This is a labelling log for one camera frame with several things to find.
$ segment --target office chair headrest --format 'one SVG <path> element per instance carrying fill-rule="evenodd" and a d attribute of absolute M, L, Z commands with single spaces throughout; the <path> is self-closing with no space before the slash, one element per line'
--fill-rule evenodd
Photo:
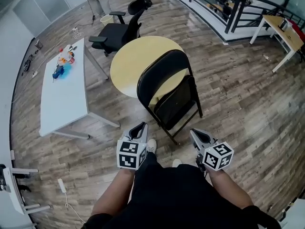
<path fill-rule="evenodd" d="M 128 5 L 128 12 L 131 15 L 135 15 L 142 9 L 147 10 L 152 4 L 152 0 L 135 0 Z"/>

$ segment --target black chair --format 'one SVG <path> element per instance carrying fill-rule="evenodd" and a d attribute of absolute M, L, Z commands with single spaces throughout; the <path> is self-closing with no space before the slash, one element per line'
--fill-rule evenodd
<path fill-rule="evenodd" d="M 153 110 L 150 109 L 149 103 L 161 85 L 171 76 L 186 68 L 189 70 L 189 75 L 186 75 L 175 89 L 164 95 Z M 180 50 L 166 52 L 142 73 L 137 85 L 137 95 L 141 104 L 175 144 L 178 143 L 174 137 L 196 113 L 199 112 L 200 117 L 203 116 L 190 62 L 186 54 Z M 171 135 L 168 131 L 182 119 L 194 104 L 197 104 L 195 113 L 176 133 Z"/>
<path fill-rule="evenodd" d="M 128 6 L 128 12 L 133 17 L 128 25 L 125 24 L 123 19 L 125 12 L 111 12 L 110 15 L 118 16 L 121 23 L 109 23 L 98 36 L 89 37 L 89 41 L 93 42 L 92 47 L 104 50 L 105 56 L 108 57 L 111 52 L 117 52 L 125 44 L 139 38 L 139 28 L 142 24 L 138 24 L 138 20 L 152 4 L 151 0 L 135 0 L 131 2 Z"/>

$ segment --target white shoe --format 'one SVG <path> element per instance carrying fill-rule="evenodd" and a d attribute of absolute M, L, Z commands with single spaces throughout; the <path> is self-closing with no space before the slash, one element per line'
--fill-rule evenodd
<path fill-rule="evenodd" d="M 181 160 L 175 159 L 175 160 L 173 161 L 172 167 L 176 168 L 176 167 L 178 167 L 178 165 L 181 165 L 181 164 L 182 164 L 182 161 L 181 161 Z"/>
<path fill-rule="evenodd" d="M 157 149 L 157 142 L 154 139 L 150 139 L 147 142 L 147 152 L 155 153 Z"/>

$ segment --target person's arm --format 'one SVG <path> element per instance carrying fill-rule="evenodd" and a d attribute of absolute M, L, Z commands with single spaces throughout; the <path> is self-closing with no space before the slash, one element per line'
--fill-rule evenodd
<path fill-rule="evenodd" d="M 120 169 L 112 183 L 95 203 L 91 216 L 96 214 L 117 215 L 128 203 L 134 171 Z"/>
<path fill-rule="evenodd" d="M 214 171 L 205 167 L 216 191 L 237 207 L 243 209 L 254 205 L 250 196 L 238 186 L 223 170 Z"/>

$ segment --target round table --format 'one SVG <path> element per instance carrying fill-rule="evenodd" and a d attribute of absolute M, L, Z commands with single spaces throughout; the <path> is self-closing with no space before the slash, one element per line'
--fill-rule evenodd
<path fill-rule="evenodd" d="M 161 36 L 145 36 L 123 46 L 113 58 L 110 76 L 114 86 L 123 94 L 137 98 L 137 84 L 141 74 L 156 59 L 169 50 L 183 49 L 174 41 Z M 182 81 L 186 69 L 169 78 L 156 92 L 154 99 L 169 93 Z"/>

